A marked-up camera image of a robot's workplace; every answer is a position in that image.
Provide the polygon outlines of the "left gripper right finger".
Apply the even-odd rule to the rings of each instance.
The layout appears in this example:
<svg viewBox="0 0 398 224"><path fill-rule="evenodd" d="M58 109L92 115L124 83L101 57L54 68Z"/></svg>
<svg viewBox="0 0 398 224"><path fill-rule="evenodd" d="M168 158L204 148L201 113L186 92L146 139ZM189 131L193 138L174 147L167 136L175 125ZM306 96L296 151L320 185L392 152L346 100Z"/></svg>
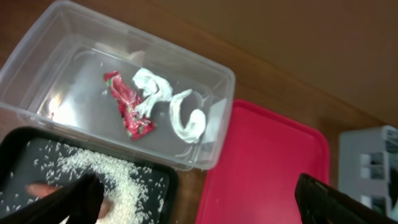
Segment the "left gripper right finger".
<svg viewBox="0 0 398 224"><path fill-rule="evenodd" d="M308 174L300 174L295 200L303 224L397 224Z"/></svg>

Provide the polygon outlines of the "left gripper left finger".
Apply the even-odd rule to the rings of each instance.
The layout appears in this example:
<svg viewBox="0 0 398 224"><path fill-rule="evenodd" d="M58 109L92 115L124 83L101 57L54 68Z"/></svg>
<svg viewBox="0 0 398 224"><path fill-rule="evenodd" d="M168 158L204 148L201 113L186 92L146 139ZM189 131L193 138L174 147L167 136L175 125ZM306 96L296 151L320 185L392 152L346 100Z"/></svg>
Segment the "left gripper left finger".
<svg viewBox="0 0 398 224"><path fill-rule="evenodd" d="M1 224L97 222L104 199L104 185L94 174L77 181L1 219Z"/></svg>

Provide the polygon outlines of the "orange carrot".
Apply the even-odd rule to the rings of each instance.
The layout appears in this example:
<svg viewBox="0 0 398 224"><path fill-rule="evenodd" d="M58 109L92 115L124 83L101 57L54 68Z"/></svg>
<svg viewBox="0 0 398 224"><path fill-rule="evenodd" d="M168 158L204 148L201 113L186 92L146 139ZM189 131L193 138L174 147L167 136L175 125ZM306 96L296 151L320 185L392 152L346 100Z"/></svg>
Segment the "orange carrot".
<svg viewBox="0 0 398 224"><path fill-rule="evenodd" d="M61 189L61 187L56 187L47 184L33 183L26 185L25 189L31 195L43 198ZM113 203L105 197L101 204L98 218L99 219L104 218L111 211L112 207Z"/></svg>

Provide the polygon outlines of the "white rice pile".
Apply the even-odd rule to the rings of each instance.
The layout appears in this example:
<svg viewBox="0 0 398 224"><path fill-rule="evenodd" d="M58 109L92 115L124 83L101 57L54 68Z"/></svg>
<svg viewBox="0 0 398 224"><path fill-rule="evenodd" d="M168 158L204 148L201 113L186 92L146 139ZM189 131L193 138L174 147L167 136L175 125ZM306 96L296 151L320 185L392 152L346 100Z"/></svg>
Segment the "white rice pile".
<svg viewBox="0 0 398 224"><path fill-rule="evenodd" d="M98 223L167 223L164 213L167 174L105 154L34 138L22 147L6 147L1 155L1 217L40 200L26 186L42 182L63 187L85 174L96 174L111 202Z"/></svg>

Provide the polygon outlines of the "red snack wrapper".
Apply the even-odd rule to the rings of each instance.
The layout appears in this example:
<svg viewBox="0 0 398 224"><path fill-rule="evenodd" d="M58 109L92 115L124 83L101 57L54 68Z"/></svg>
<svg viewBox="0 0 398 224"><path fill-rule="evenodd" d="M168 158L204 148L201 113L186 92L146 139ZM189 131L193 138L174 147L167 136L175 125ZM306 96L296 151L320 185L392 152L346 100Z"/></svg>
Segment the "red snack wrapper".
<svg viewBox="0 0 398 224"><path fill-rule="evenodd" d="M119 71L104 74L111 95L118 104L127 135L132 139L139 139L152 132L156 124L146 116L140 117L136 107L142 103L141 97L123 81Z"/></svg>

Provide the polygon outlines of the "white tissue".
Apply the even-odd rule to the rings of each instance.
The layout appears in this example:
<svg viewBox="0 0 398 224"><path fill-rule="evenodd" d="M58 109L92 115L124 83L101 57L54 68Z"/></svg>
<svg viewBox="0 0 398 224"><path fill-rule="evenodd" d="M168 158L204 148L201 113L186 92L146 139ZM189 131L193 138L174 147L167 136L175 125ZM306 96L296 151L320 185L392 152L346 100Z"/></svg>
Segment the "white tissue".
<svg viewBox="0 0 398 224"><path fill-rule="evenodd" d="M135 107L138 115L150 118L151 111L157 102L169 102L172 99L173 88L170 83L150 70L141 68L133 76L132 81L142 90L144 101Z"/></svg>
<svg viewBox="0 0 398 224"><path fill-rule="evenodd" d="M206 116L200 109L194 109L184 126L181 120L182 101L193 92L192 89L185 90L172 97L169 107L171 125L176 135L188 144L196 144L200 140L206 128Z"/></svg>

